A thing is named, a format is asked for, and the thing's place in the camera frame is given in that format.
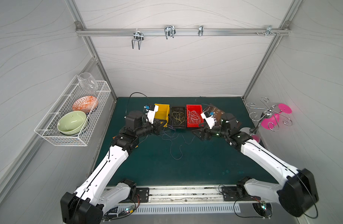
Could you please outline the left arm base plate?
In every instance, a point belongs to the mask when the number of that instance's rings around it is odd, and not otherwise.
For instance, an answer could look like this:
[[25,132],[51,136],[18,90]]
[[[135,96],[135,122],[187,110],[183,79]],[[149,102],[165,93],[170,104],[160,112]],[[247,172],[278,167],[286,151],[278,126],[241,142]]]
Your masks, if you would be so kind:
[[137,187],[134,202],[135,203],[148,203],[150,197],[150,188],[148,187]]

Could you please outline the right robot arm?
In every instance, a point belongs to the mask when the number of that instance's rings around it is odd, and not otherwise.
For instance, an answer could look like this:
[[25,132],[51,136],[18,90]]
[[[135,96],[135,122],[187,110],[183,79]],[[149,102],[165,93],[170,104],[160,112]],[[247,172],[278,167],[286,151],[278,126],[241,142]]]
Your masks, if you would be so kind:
[[304,215],[312,206],[316,206],[319,195],[314,175],[307,169],[296,167],[281,160],[246,132],[241,131],[240,124],[231,113],[224,113],[220,122],[209,113],[201,114],[204,123],[193,130],[199,139],[212,137],[223,138],[228,145],[247,156],[267,171],[277,183],[258,181],[245,177],[237,183],[239,198],[266,199],[281,205],[294,217]]

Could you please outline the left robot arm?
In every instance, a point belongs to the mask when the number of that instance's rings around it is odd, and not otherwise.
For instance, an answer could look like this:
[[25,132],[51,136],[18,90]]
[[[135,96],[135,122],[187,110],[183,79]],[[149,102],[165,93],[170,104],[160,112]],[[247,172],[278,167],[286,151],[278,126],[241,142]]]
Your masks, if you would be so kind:
[[125,117],[125,126],[113,138],[108,152],[93,173],[73,193],[62,196],[62,221],[65,224],[99,224],[133,213],[137,205],[120,213],[113,210],[120,202],[134,202],[137,197],[135,182],[124,179],[108,192],[104,189],[139,145],[140,138],[159,135],[166,124],[166,120],[155,118],[155,111],[130,112]]

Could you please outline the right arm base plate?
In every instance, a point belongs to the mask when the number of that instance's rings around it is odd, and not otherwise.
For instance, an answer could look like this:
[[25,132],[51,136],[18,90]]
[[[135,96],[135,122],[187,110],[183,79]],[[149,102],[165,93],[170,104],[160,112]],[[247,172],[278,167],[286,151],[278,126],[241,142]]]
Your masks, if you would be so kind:
[[224,201],[261,201],[260,197],[248,194],[242,186],[219,185],[218,191],[223,195]]

